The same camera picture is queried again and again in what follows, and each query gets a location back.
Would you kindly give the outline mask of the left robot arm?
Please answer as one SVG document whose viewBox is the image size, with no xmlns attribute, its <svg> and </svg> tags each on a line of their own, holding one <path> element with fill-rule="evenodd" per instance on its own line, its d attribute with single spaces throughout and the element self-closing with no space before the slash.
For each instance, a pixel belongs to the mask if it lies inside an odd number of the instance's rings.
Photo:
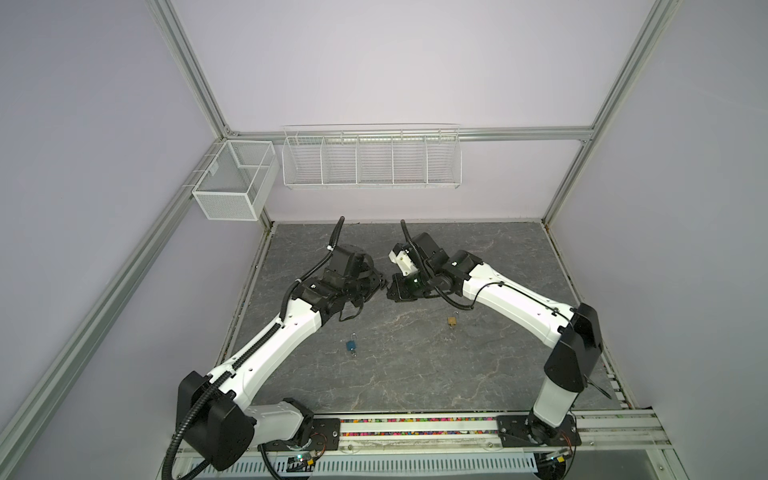
<svg viewBox="0 0 768 480">
<path fill-rule="evenodd" d="M 337 221 L 324 257 L 296 278 L 285 292 L 278 314 L 242 349 L 209 373 L 190 372 L 179 384 L 175 432 L 160 476 L 170 479 L 181 444 L 202 457 L 186 473 L 193 479 L 207 467 L 231 467 L 256 443 L 260 452 L 281 442 L 307 447 L 313 440 L 313 412 L 287 398 L 253 407 L 252 402 L 277 367 L 309 336 L 346 305 L 362 308 L 386 281 L 364 250 L 339 242 L 344 222 Z"/>
</svg>

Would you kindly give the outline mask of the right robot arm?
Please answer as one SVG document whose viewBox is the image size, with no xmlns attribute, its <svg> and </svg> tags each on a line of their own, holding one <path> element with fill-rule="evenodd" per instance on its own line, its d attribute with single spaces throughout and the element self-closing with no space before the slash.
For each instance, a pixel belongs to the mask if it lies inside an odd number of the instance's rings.
<svg viewBox="0 0 768 480">
<path fill-rule="evenodd" d="M 395 302 L 440 298 L 457 311 L 486 306 L 523 327 L 550 350 L 545 378 L 531 410 L 501 417 L 505 446 L 581 444 L 571 410 L 591 382 L 604 352 L 597 311 L 586 303 L 570 306 L 538 294 L 505 277 L 480 257 L 459 250 L 448 255 L 426 232 L 413 236 L 400 224 L 404 240 L 390 261 L 399 271 L 387 296 Z"/>
</svg>

